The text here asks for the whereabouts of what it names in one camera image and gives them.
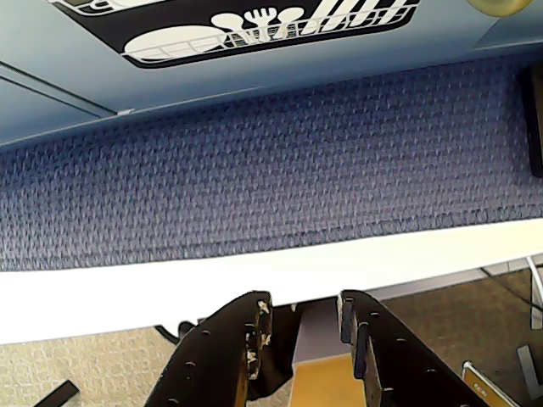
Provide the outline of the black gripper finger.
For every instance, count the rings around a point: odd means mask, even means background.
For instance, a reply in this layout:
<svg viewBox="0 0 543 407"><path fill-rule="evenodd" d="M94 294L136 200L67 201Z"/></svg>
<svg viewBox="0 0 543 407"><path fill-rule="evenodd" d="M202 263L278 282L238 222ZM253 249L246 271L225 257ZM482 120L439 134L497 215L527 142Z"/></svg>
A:
<svg viewBox="0 0 543 407"><path fill-rule="evenodd" d="M368 293L338 297L339 335L368 406L460 407L486 403L393 312Z"/></svg>
<svg viewBox="0 0 543 407"><path fill-rule="evenodd" d="M179 342L145 404L245 406L271 337L271 294L251 291L235 298Z"/></svg>

